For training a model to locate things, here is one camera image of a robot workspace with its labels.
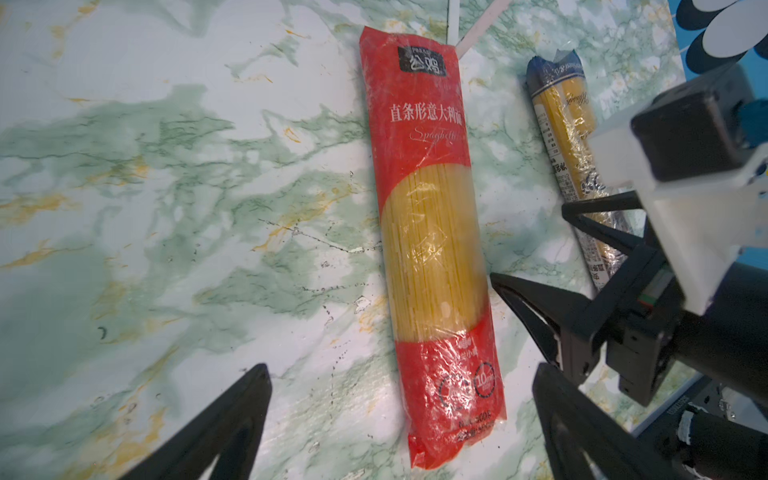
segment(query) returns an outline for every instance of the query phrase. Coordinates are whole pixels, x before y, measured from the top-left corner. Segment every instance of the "plastic wrapper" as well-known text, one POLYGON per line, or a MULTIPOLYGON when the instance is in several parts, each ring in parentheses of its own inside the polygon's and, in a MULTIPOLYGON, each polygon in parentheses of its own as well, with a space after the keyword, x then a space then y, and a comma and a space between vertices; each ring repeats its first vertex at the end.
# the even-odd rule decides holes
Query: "plastic wrapper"
MULTIPOLYGON (((596 126, 581 59, 575 51, 558 61, 533 57, 528 63, 528 90, 554 175, 566 202, 606 197, 586 138, 596 126)), ((592 220, 630 231, 623 212, 589 214, 592 220)), ((624 255, 576 230, 594 285, 601 289, 624 262, 624 255)))
POLYGON ((411 466, 437 468, 505 419, 452 46, 360 37, 411 466))

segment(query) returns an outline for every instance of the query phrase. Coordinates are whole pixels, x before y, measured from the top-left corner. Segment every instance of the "blue object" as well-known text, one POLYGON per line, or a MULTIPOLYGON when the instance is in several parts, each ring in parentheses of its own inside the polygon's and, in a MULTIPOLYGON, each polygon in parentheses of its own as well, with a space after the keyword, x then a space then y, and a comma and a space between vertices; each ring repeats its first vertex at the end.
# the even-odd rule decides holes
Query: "blue object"
POLYGON ((741 129, 754 147, 768 142, 768 100, 755 100, 739 109, 741 129))
MULTIPOLYGON (((735 0, 725 8, 716 10, 714 12, 700 11, 696 5, 696 2, 692 0, 669 0, 670 12, 674 18, 675 34, 677 36, 677 44, 680 46, 680 56, 683 60, 683 68, 685 70, 686 80, 690 80, 703 74, 705 71, 709 71, 716 68, 723 63, 738 61, 746 72, 746 76, 750 79, 752 89, 754 90, 755 97, 768 98, 768 35, 759 39, 759 35, 751 35, 757 39, 755 45, 745 45, 745 50, 742 52, 734 52, 733 57, 718 58, 714 55, 710 55, 706 51, 703 44, 703 36, 707 29, 712 30, 710 26, 713 24, 713 20, 720 14, 729 8, 736 8, 743 11, 743 2, 764 2, 766 0, 735 0)), ((731 18, 735 18, 735 22, 738 22, 738 18, 730 15, 731 18)), ((714 22, 716 24, 717 31, 709 32, 709 39, 721 37, 727 38, 732 35, 732 31, 737 31, 740 28, 744 28, 744 25, 729 25, 723 22, 714 22)), ((768 25, 768 22, 763 24, 756 24, 757 27, 768 33, 768 28, 761 25, 768 25)))
POLYGON ((573 77, 584 77, 581 59, 576 51, 570 51, 557 61, 544 60, 536 55, 528 63, 525 78, 528 82, 528 92, 531 98, 540 94, 554 84, 573 77))
POLYGON ((756 266, 763 270, 768 270, 768 249, 765 248, 752 248, 748 247, 744 249, 739 258, 736 259, 739 263, 745 263, 746 265, 756 266))

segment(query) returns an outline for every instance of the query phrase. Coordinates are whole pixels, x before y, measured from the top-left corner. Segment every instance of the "marble countertop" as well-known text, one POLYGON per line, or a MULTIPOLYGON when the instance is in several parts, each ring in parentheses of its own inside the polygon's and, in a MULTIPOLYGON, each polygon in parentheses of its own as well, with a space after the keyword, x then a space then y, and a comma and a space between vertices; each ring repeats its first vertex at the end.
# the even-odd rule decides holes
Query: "marble countertop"
MULTIPOLYGON (((487 5, 462 0, 462 35, 487 5)), ((411 475, 358 39, 442 40, 446 17, 446 0, 0 3, 0 478, 117 478, 259 362, 254 478, 411 475)), ((666 0, 520 0, 460 62, 488 270, 588 292, 523 85, 557 48, 578 50, 599 118, 684 74, 666 0)), ((492 303, 509 420, 416 477, 550 475, 541 356, 492 303)), ((584 391, 627 428, 646 412, 604 367, 584 391)))

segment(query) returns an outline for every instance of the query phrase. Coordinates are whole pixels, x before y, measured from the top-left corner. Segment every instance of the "dry spaghetti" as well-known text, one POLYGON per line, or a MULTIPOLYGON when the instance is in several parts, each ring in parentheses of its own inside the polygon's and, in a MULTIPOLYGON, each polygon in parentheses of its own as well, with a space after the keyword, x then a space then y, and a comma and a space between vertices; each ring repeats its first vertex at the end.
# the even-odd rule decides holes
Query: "dry spaghetti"
POLYGON ((360 38, 411 464, 437 468, 505 418, 455 49, 360 38))

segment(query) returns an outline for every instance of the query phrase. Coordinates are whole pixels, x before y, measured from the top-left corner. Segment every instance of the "barcode label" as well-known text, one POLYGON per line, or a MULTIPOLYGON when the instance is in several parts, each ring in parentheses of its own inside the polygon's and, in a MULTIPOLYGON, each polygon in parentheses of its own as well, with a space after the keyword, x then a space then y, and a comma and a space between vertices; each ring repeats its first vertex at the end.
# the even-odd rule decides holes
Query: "barcode label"
POLYGON ((547 155, 549 155, 549 162, 552 165, 554 177, 557 178, 558 185, 560 186, 560 192, 563 194, 566 202, 575 202, 578 200, 576 185, 574 185, 571 172, 568 171, 568 166, 565 164, 565 158, 561 153, 558 139, 552 130, 552 125, 549 123, 547 110, 542 104, 535 104, 533 109, 536 113, 538 126, 541 129, 541 136, 544 138, 544 145, 547 148, 547 155))
MULTIPOLYGON (((568 166, 560 150, 560 145, 558 145, 558 139, 552 130, 552 125, 549 123, 547 110, 541 104, 535 104, 533 108, 536 113, 538 126, 541 129, 541 136, 544 137, 544 144, 547 147, 547 154, 552 164, 554 177, 558 179, 560 192, 563 194, 566 202, 578 201, 576 185, 574 185, 573 178, 571 178, 571 172, 568 171, 568 166)), ((600 255, 600 250, 598 250, 598 241, 580 230, 576 230, 576 237, 581 245, 584 259, 587 261, 589 275, 598 289, 603 288, 608 283, 608 271, 605 268, 603 257, 600 255)))

